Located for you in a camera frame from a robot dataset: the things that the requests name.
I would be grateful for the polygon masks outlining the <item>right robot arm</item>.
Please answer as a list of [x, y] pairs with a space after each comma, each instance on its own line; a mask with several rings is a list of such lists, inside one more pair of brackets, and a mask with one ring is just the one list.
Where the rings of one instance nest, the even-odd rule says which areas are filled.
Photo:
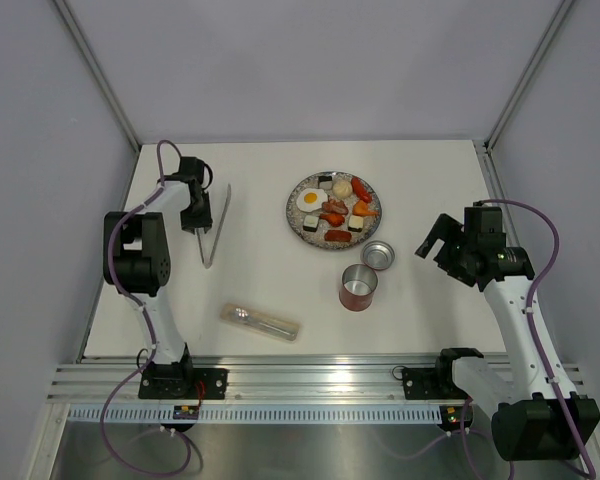
[[445, 348], [431, 368], [403, 369], [408, 399], [472, 399], [489, 417], [492, 439], [505, 461], [582, 458], [600, 421], [594, 399], [578, 393], [553, 347], [527, 252], [508, 245], [498, 207], [473, 206], [463, 221], [441, 214], [416, 254], [484, 295], [509, 358], [504, 381], [475, 348]]

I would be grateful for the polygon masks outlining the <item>sushi piece top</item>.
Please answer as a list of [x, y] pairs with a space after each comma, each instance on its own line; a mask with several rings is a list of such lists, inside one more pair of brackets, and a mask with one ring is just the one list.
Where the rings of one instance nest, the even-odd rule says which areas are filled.
[[318, 187], [324, 190], [330, 190], [333, 187], [333, 177], [332, 176], [319, 176], [318, 177]]

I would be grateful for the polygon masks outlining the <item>metal serving tongs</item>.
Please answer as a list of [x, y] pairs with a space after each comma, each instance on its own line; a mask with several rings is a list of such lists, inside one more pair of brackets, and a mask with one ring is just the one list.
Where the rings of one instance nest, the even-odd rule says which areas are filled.
[[202, 265], [205, 269], [209, 270], [214, 262], [217, 250], [218, 250], [218, 245], [220, 242], [220, 237], [223, 231], [223, 227], [224, 227], [224, 223], [228, 214], [228, 210], [231, 204], [231, 200], [232, 200], [232, 186], [230, 183], [227, 184], [227, 188], [226, 188], [226, 195], [225, 195], [225, 200], [224, 200], [224, 204], [221, 210], [221, 216], [220, 216], [220, 220], [216, 226], [215, 229], [215, 236], [213, 239], [213, 243], [211, 245], [211, 249], [206, 252], [205, 251], [205, 245], [203, 242], [203, 237], [205, 236], [205, 231], [203, 228], [197, 229], [196, 230], [196, 236], [197, 236], [197, 243], [198, 243], [198, 250], [199, 250], [199, 254], [200, 254], [200, 259], [202, 262]]

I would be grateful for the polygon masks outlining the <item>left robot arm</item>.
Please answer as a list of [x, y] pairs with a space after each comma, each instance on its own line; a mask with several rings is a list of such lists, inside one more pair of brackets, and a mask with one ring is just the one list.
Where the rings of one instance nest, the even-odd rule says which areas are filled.
[[185, 228], [189, 213], [207, 220], [207, 199], [198, 180], [170, 175], [141, 205], [104, 217], [104, 279], [134, 309], [144, 337], [142, 399], [185, 398], [195, 390], [189, 349], [167, 298], [172, 262], [166, 221]]

